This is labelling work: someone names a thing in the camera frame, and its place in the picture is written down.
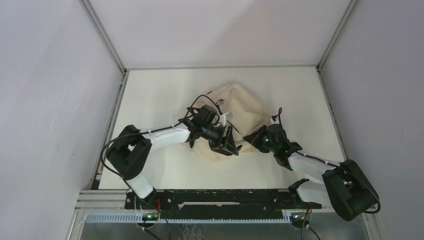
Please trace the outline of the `beige canvas student bag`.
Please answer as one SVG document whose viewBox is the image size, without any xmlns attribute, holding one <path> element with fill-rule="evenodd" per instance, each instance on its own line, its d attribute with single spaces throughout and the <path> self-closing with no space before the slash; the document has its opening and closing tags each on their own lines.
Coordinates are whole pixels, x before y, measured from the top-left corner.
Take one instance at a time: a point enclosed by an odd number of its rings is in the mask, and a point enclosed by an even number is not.
<svg viewBox="0 0 424 240">
<path fill-rule="evenodd" d="M 271 114 L 251 93 L 238 83 L 221 86 L 210 93 L 207 97 L 200 97 L 194 107 L 204 105 L 218 106 L 222 113 L 231 113 L 232 118 L 226 122 L 233 124 L 232 134 L 237 146 L 241 146 L 239 156 L 244 154 L 258 153 L 255 147 L 243 140 L 259 128 L 271 123 Z"/>
</svg>

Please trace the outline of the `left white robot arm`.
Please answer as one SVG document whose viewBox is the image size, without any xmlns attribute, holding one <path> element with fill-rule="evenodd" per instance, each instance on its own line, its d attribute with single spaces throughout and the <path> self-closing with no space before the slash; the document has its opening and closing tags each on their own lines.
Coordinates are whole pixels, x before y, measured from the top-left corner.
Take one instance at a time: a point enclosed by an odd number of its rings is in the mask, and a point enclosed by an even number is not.
<svg viewBox="0 0 424 240">
<path fill-rule="evenodd" d="M 107 169 L 118 175 L 135 193 L 137 202 L 149 209 L 156 203 L 155 188 L 143 173 L 149 153 L 173 144 L 189 143 L 197 139 L 208 141 L 211 151 L 224 156 L 237 156 L 241 150 L 233 137 L 233 127 L 227 126 L 227 115 L 210 105 L 188 107 L 186 115 L 176 124 L 142 132 L 134 125 L 127 125 L 118 137 L 102 149 L 100 161 L 108 161 Z"/>
</svg>

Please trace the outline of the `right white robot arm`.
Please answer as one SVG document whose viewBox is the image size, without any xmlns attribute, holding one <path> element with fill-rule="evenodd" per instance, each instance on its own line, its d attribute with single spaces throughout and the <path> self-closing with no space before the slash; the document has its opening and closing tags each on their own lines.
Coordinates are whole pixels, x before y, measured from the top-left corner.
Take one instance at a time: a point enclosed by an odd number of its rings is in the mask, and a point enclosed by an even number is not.
<svg viewBox="0 0 424 240">
<path fill-rule="evenodd" d="M 272 153 L 281 167 L 308 176 L 289 186 L 293 207 L 302 208 L 307 203 L 331 207 L 345 221 L 381 210 L 377 191 L 354 160 L 337 162 L 310 155 L 290 141 L 276 123 L 264 125 L 243 139 L 262 153 Z"/>
</svg>

